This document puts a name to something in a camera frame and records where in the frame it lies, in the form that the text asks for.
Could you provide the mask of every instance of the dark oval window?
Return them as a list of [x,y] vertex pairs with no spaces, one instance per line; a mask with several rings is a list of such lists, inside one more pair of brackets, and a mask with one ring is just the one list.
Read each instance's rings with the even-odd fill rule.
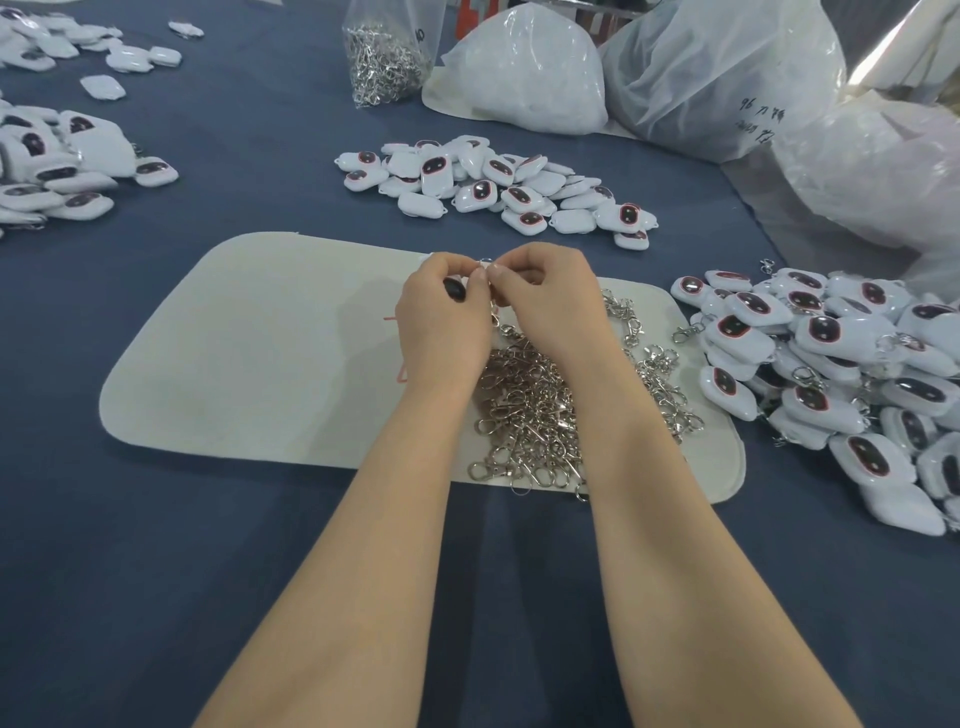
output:
[[165,161],[148,161],[146,164],[138,166],[136,173],[138,175],[149,175],[154,172],[161,172],[164,169],[170,169],[170,165]]
[[875,303],[876,305],[884,305],[887,303],[887,293],[876,283],[871,283],[869,281],[860,285],[860,292],[870,303]]
[[680,281],[680,287],[687,293],[700,293],[704,289],[704,282],[693,276],[686,276]]
[[948,455],[943,464],[944,480],[952,496],[960,496],[960,462],[956,455]]
[[807,327],[810,336],[825,344],[832,344],[840,338],[840,324],[829,316],[814,316]]
[[20,143],[27,148],[31,157],[42,157],[47,153],[47,145],[43,143],[39,134],[25,133]]
[[870,309],[867,308],[867,306],[865,306],[860,301],[854,301],[853,299],[849,299],[846,296],[841,296],[840,298],[846,301],[847,305],[850,308],[852,308],[854,311],[859,311],[860,313],[870,313]]
[[500,161],[499,159],[491,159],[491,160],[490,160],[490,167],[492,167],[493,169],[495,169],[495,170],[496,170],[497,172],[499,172],[501,175],[512,175],[512,174],[514,174],[514,170],[512,170],[510,167],[508,167],[506,164],[504,164],[504,163],[503,163],[502,161]]
[[870,440],[865,437],[851,437],[847,443],[868,473],[880,476],[890,474],[890,464]]
[[98,197],[102,197],[99,192],[81,192],[79,195],[74,195],[69,200],[67,200],[63,206],[64,207],[83,207],[87,203],[92,203]]
[[747,308],[749,308],[754,313],[759,313],[764,315],[770,313],[770,305],[767,302],[765,302],[756,293],[743,292],[743,293],[736,294],[736,297],[740,299],[740,301],[745,303],[747,305]]
[[916,449],[926,449],[929,439],[926,437],[926,428],[920,418],[904,409],[900,412],[900,421],[903,423],[903,431],[906,432],[906,439],[910,441],[910,445]]
[[509,192],[510,196],[514,198],[517,202],[521,203],[522,205],[530,205],[531,203],[530,195],[528,195],[519,187],[511,187],[510,189],[507,190],[507,192]]
[[723,369],[713,368],[713,383],[716,384],[725,395],[732,397],[736,394],[736,379]]
[[446,157],[432,157],[420,168],[424,175],[433,175],[446,168]]
[[914,379],[912,376],[902,376],[899,379],[894,379],[894,383],[904,392],[909,392],[921,400],[933,402],[934,404],[942,404],[947,401],[947,395],[937,387],[934,387],[932,384],[927,384],[925,381]]
[[819,311],[824,307],[819,298],[806,291],[790,291],[786,299],[798,308],[807,311]]
[[486,180],[481,180],[480,182],[473,183],[473,199],[474,200],[486,200],[490,197],[491,184]]
[[717,324],[717,329],[724,336],[729,336],[731,339],[738,339],[749,331],[750,327],[736,318],[736,316],[728,316],[720,320],[720,323]]
[[824,285],[816,280],[812,276],[808,276],[806,273],[801,273],[800,271],[790,271],[786,274],[788,278],[795,280],[797,283],[802,283],[807,288],[813,288],[815,290],[820,290]]
[[82,116],[74,116],[70,119],[70,133],[85,132],[87,129],[93,129],[93,122]]
[[807,409],[815,412],[826,412],[830,409],[830,403],[827,395],[819,390],[810,387],[797,387],[797,400]]
[[921,303],[913,307],[913,315],[918,319],[926,319],[927,321],[945,313],[956,313],[956,309],[940,303]]

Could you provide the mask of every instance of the black object in hand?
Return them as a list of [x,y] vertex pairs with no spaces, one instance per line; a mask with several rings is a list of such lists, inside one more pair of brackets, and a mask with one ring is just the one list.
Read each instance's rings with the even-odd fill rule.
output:
[[458,303],[467,300],[467,287],[456,279],[444,279],[446,295]]

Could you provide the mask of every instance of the clear plastic bag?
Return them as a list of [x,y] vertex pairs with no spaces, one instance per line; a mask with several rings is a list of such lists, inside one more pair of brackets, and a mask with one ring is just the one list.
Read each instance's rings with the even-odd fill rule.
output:
[[344,44],[358,107],[416,93],[433,70],[445,0],[350,0]]
[[533,132],[585,134],[607,123],[603,68],[587,31],[534,3],[480,23],[444,55],[476,111]]
[[825,113],[846,82],[818,0],[661,2],[600,49],[611,116],[715,162]]

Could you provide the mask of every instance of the table surface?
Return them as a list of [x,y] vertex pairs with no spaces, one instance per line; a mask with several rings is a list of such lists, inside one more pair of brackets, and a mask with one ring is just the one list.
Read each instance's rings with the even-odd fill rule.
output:
[[[123,185],[101,220],[0,244],[3,726],[188,726],[349,483],[349,471],[136,449],[100,427],[110,368],[204,253],[274,230],[475,257],[521,242],[495,215],[414,220],[351,195],[340,152],[480,133],[596,174],[660,218],[642,254],[599,233],[564,238],[599,276],[668,286],[715,267],[758,274],[774,254],[712,165],[417,100],[355,109],[341,2],[191,0],[198,42],[166,29],[175,5],[69,6],[133,44],[183,51],[180,69],[123,77],[123,101],[84,96],[78,80],[106,72],[92,54],[2,76],[7,98],[103,114],[182,174]],[[873,521],[825,452],[774,449],[763,425],[739,431],[747,481],[717,511],[867,726],[954,725],[957,544]],[[453,486],[420,725],[630,725],[586,506]]]

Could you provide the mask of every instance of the plastic bag of metal clasps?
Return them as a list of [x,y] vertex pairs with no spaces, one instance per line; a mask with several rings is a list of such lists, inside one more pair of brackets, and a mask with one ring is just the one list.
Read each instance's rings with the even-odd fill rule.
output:
[[420,90],[437,58],[445,11],[446,0],[350,0],[344,44],[357,107]]
[[587,31],[527,3],[488,18],[444,55],[464,98],[534,132],[585,134],[607,123],[603,67]]

